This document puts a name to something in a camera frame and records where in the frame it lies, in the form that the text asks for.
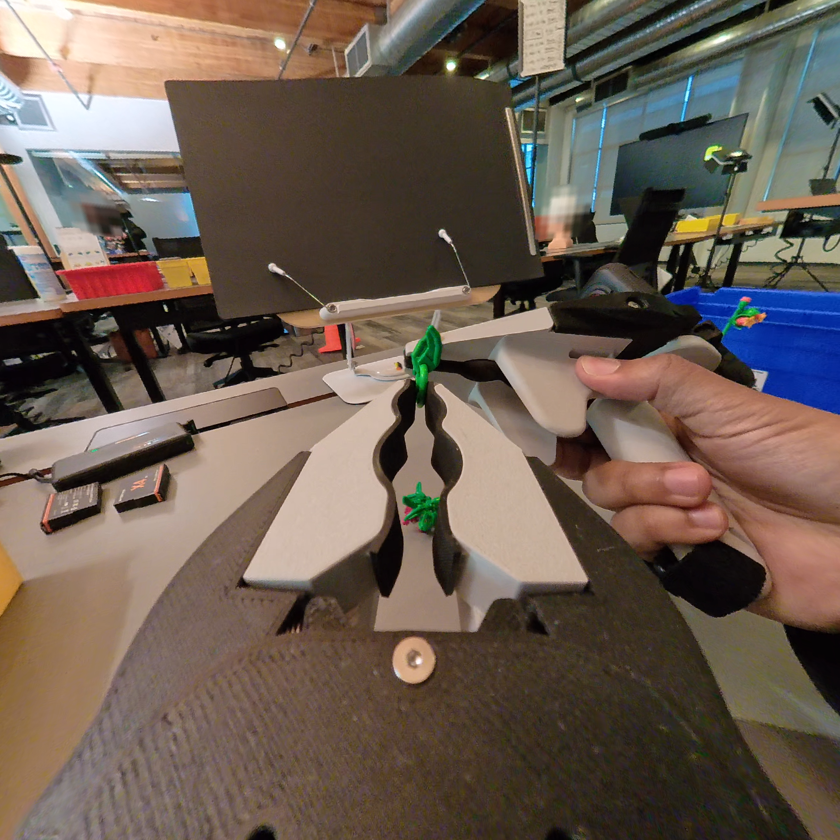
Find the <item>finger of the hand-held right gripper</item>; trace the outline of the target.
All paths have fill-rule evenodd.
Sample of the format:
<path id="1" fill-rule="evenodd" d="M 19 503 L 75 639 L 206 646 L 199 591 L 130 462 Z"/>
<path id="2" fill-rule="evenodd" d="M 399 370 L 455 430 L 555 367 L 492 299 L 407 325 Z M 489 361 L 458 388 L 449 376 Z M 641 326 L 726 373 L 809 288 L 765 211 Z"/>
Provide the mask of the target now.
<path id="1" fill-rule="evenodd" d="M 489 357 L 497 343 L 506 335 L 554 328 L 549 308 L 512 314 L 499 319 L 469 325 L 439 334 L 442 345 L 438 368 L 495 368 Z"/>
<path id="2" fill-rule="evenodd" d="M 575 375 L 572 350 L 571 337 L 554 333 L 462 336 L 444 341 L 429 378 L 461 395 L 523 454 L 552 463 L 558 438 L 585 429 L 588 390 Z"/>

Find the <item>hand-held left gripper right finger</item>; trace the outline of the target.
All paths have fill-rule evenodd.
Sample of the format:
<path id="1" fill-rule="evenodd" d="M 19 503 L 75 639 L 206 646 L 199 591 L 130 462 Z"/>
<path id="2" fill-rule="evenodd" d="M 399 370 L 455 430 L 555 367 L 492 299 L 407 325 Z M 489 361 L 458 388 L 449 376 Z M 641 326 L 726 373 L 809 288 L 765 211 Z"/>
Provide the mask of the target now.
<path id="1" fill-rule="evenodd" d="M 444 483 L 433 536 L 434 571 L 456 595 L 462 629 L 478 629 L 492 604 L 580 592 L 588 576 L 528 458 L 442 385 L 427 387 L 431 463 Z"/>

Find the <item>green toy leaf stem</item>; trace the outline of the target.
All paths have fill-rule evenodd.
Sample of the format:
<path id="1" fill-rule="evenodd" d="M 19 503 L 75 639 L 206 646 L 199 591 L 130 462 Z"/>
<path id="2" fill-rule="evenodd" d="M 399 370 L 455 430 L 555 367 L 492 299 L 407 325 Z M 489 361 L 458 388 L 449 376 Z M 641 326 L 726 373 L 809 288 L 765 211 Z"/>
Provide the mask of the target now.
<path id="1" fill-rule="evenodd" d="M 417 406 L 424 406 L 427 397 L 429 374 L 434 372 L 441 361 L 443 342 L 437 327 L 432 323 L 413 350 L 405 349 L 406 369 L 410 371 L 415 382 L 415 398 Z"/>

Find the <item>person's right forearm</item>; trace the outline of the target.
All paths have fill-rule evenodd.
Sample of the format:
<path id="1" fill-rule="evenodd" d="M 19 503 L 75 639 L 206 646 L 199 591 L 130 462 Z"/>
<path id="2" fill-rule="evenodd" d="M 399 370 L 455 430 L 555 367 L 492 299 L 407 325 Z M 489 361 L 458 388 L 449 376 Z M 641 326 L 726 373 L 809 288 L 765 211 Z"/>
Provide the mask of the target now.
<path id="1" fill-rule="evenodd" d="M 826 703 L 839 713 L 839 633 L 784 625 L 794 656 Z"/>

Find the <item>toy flower plant brown bloom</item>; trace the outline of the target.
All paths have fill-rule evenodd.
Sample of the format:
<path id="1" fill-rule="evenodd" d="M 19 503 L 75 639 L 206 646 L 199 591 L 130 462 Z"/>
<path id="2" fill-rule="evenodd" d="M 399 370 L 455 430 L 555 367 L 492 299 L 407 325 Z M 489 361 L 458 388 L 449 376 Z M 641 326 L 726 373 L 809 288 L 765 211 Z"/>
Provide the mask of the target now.
<path id="1" fill-rule="evenodd" d="M 418 481 L 414 491 L 402 498 L 402 524 L 412 524 L 421 533 L 433 534 L 438 522 L 439 503 L 440 498 L 429 496 L 424 491 L 422 482 Z"/>

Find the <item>long wooden desk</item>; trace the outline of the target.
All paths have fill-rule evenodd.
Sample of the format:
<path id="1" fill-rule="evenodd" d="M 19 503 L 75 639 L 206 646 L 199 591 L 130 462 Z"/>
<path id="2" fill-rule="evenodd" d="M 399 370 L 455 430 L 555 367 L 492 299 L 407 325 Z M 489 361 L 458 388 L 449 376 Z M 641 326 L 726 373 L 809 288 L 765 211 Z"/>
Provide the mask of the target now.
<path id="1" fill-rule="evenodd" d="M 694 245 L 709 241 L 714 246 L 731 246 L 732 248 L 723 281 L 725 286 L 731 287 L 744 246 L 775 235 L 779 225 L 780 223 L 772 217 L 764 215 L 748 219 L 744 224 L 725 226 L 719 230 L 669 234 L 663 247 L 671 249 L 667 261 L 667 272 L 672 274 L 671 290 L 680 291 L 685 287 Z M 542 255 L 541 261 L 547 264 L 558 259 L 572 259 L 575 281 L 579 283 L 581 280 L 580 263 L 584 257 L 614 254 L 621 243 L 621 240 L 614 239 L 607 242 L 571 245 L 567 248 L 549 247 Z"/>

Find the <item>large black monitor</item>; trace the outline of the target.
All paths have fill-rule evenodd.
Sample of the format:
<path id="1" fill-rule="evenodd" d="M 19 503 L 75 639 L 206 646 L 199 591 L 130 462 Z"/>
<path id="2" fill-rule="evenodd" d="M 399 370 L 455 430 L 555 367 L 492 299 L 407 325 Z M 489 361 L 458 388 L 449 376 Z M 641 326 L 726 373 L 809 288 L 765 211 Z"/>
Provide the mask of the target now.
<path id="1" fill-rule="evenodd" d="M 720 145 L 726 151 L 739 148 L 748 118 L 747 113 L 742 113 L 683 133 L 620 146 L 610 214 L 622 215 L 622 202 L 640 197 L 648 187 L 685 190 L 683 208 L 721 206 L 728 178 L 721 170 L 709 172 L 704 155 L 712 145 Z"/>

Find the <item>light on tripod stand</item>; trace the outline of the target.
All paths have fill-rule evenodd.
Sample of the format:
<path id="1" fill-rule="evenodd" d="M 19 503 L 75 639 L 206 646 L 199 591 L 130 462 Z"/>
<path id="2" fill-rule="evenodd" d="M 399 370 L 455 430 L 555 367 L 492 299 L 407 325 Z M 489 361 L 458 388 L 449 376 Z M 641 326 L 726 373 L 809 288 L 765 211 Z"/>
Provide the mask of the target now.
<path id="1" fill-rule="evenodd" d="M 723 175 L 728 178 L 726 192 L 723 198 L 721 213 L 717 222 L 717 227 L 710 240 L 710 248 L 707 255 L 707 263 L 700 275 L 700 287 L 708 288 L 711 286 L 711 270 L 715 256 L 715 251 L 718 246 L 718 240 L 721 235 L 722 228 L 725 225 L 725 218 L 728 214 L 729 204 L 732 198 L 733 188 L 738 175 L 747 171 L 749 161 L 752 156 L 744 149 L 728 150 L 720 144 L 713 144 L 707 147 L 704 157 L 703 165 L 708 172 L 715 172 L 720 170 Z"/>

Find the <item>black power bank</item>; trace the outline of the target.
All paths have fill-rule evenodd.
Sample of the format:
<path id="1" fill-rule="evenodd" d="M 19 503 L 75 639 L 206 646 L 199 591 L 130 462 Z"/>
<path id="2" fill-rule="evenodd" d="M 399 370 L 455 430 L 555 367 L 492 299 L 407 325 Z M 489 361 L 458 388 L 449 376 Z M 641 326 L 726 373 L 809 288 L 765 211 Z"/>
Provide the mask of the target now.
<path id="1" fill-rule="evenodd" d="M 123 440 L 61 458 L 51 468 L 56 491 L 104 484 L 194 449 L 193 436 L 178 423 L 165 423 Z"/>

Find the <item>raised wooden desk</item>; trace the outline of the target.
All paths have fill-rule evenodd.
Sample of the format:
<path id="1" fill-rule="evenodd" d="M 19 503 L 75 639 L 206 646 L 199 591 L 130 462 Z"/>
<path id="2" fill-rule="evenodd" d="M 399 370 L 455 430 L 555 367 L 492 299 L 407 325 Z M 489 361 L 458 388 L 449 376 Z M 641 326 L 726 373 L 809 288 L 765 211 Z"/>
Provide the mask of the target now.
<path id="1" fill-rule="evenodd" d="M 797 211 L 825 215 L 833 213 L 834 208 L 839 208 L 839 200 L 838 192 L 816 196 L 776 198 L 756 203 L 755 209 L 762 213 Z"/>

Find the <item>wooden desk black legs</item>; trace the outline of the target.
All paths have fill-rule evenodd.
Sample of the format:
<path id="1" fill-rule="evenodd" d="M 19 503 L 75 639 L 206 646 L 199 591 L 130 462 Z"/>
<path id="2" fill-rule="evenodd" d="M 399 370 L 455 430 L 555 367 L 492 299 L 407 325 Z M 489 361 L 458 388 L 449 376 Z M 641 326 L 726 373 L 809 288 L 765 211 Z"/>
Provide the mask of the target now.
<path id="1" fill-rule="evenodd" d="M 144 390 L 153 403 L 162 403 L 165 395 L 133 331 L 179 324 L 185 313 L 182 306 L 174 304 L 174 300 L 206 298 L 213 292 L 211 286 L 197 286 L 82 300 L 69 296 L 58 303 L 36 300 L 4 302 L 1 307 L 2 358 L 14 357 L 16 350 L 23 348 L 23 340 L 14 337 L 12 330 L 34 329 L 46 336 L 47 350 L 68 351 L 75 356 L 108 413 L 121 412 L 123 405 L 98 357 L 82 338 L 76 321 L 82 313 L 111 312 Z"/>

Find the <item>studio lamp on stand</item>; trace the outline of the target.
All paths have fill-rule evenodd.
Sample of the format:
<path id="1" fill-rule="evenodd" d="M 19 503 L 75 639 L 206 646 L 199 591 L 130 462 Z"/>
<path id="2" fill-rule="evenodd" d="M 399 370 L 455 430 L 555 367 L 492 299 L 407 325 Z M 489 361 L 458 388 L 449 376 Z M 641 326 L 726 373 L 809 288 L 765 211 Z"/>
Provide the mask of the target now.
<path id="1" fill-rule="evenodd" d="M 819 119 L 833 131 L 833 142 L 822 169 L 822 175 L 809 181 L 811 194 L 824 196 L 837 191 L 838 166 L 833 168 L 833 162 L 839 145 L 839 106 L 825 92 L 817 94 L 809 102 Z"/>

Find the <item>white paper sign on pole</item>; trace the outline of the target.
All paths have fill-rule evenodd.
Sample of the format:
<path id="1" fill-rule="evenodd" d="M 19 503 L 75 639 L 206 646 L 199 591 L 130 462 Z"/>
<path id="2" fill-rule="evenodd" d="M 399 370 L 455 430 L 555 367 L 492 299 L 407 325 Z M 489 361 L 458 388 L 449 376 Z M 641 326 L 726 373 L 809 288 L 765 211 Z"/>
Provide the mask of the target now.
<path id="1" fill-rule="evenodd" d="M 565 68 L 566 1 L 518 4 L 519 76 L 522 79 Z"/>

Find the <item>white printed carton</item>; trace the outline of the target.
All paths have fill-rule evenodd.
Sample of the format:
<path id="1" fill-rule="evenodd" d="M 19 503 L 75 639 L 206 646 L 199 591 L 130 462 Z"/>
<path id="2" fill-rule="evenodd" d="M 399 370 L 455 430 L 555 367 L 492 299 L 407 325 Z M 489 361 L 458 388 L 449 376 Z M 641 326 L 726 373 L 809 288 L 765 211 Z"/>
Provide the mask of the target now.
<path id="1" fill-rule="evenodd" d="M 100 237 L 77 227 L 58 227 L 56 243 L 65 270 L 109 266 Z"/>

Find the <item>long silver ceiling duct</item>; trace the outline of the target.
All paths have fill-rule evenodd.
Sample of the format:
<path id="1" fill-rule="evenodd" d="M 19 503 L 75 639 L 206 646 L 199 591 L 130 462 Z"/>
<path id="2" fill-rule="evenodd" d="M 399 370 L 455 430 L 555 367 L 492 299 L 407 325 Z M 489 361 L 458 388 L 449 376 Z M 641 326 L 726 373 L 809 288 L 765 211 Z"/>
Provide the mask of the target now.
<path id="1" fill-rule="evenodd" d="M 539 82 L 517 84 L 513 108 L 529 108 L 537 94 L 574 91 L 638 62 L 693 52 L 695 43 L 729 52 L 742 41 L 837 13 L 838 2 L 589 2 L 570 17 L 566 66 Z"/>

